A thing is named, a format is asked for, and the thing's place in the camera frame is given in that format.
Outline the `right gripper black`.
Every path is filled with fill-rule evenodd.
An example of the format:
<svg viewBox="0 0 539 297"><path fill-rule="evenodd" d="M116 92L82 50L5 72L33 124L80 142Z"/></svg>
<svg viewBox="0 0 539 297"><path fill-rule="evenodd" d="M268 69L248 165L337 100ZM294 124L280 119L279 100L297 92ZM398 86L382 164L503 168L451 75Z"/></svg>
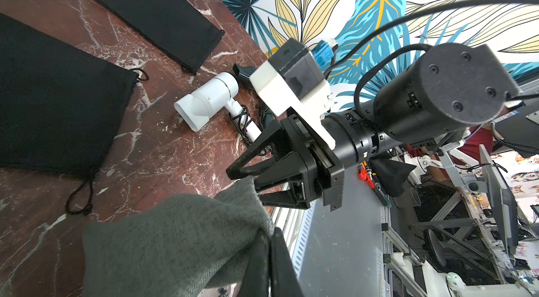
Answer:
<svg viewBox="0 0 539 297"><path fill-rule="evenodd" d="M266 148L270 158L248 166ZM344 164L298 113L273 120L226 170L232 180L255 176L265 207L308 209L321 199L331 211L342 207Z"/></svg>

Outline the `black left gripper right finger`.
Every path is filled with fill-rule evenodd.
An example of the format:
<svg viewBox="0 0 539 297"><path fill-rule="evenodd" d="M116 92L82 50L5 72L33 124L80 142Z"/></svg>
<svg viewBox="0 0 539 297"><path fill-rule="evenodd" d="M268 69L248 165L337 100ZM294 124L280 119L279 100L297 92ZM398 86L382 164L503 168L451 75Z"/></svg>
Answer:
<svg viewBox="0 0 539 297"><path fill-rule="evenodd" d="M269 280L271 297L304 297L282 230L275 228L270 241Z"/></svg>

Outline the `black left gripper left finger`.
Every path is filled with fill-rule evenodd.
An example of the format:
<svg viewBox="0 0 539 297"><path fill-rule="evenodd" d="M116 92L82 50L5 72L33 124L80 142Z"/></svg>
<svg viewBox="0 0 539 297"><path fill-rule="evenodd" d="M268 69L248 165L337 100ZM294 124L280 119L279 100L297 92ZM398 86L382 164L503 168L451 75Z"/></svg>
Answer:
<svg viewBox="0 0 539 297"><path fill-rule="evenodd" d="M259 230L237 297L268 297L270 288L270 239Z"/></svg>

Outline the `grey fabric pouch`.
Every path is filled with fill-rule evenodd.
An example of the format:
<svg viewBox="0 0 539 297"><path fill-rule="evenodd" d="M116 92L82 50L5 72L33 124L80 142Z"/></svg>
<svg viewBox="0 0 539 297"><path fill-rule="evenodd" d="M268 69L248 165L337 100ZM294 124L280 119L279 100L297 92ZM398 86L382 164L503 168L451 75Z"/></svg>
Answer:
<svg viewBox="0 0 539 297"><path fill-rule="evenodd" d="M274 224L253 177L215 197L174 195L83 233L85 296L198 296L244 277L259 231Z"/></svg>

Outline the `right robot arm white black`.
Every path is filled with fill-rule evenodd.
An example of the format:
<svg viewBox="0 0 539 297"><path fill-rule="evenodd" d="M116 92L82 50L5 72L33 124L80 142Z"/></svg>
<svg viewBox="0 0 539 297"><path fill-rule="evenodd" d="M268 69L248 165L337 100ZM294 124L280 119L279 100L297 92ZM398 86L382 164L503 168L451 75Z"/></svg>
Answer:
<svg viewBox="0 0 539 297"><path fill-rule="evenodd" d="M312 51L287 40L249 78L275 119L227 168L228 177L253 177L265 206L308 209L322 199L336 210L348 168L399 145L446 140L496 118L508 101L528 98L485 45L411 44L387 62L410 51L420 56L375 99L359 100L382 63L359 80L350 110L329 113L328 76L339 66L331 47Z"/></svg>

